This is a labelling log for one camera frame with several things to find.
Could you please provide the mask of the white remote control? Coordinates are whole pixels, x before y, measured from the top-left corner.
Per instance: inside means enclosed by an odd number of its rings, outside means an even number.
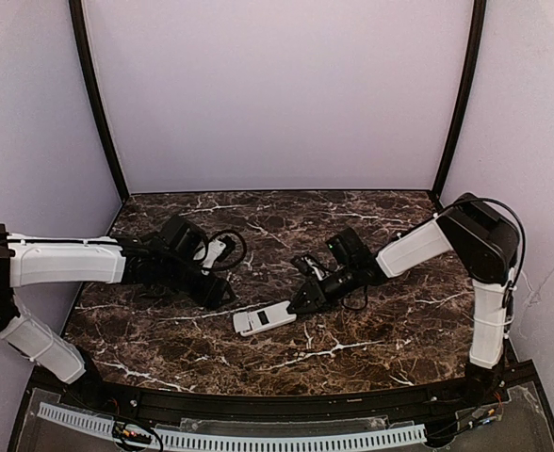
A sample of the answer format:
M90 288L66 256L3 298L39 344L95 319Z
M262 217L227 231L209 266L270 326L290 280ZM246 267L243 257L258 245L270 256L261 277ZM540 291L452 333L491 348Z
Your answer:
M288 311L289 305L289 301L282 301L255 311L236 313L233 315L234 330L248 337L292 323L297 315Z

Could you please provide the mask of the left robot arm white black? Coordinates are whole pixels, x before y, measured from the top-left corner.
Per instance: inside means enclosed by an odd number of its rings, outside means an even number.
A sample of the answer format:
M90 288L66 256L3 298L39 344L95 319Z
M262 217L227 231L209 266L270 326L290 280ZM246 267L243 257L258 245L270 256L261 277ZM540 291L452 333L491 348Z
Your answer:
M208 236L181 216L141 237L48 238L11 234L0 223L0 339L73 384L93 372L83 351L60 338L15 298L18 287L98 282L161 286L207 310L234 300L218 263L234 246L228 232Z

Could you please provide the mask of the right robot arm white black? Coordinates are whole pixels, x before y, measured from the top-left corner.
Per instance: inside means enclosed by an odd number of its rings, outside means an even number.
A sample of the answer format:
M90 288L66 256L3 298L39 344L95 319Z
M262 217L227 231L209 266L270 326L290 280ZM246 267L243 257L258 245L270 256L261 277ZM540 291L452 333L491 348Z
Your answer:
M513 291L526 246L518 216L503 217L498 211L502 205L465 193L376 252L348 227L326 243L338 270L320 278L305 267L306 281L287 311L291 315L320 312L361 287L381 285L452 251L464 265L474 288L469 361L492 369L503 355Z

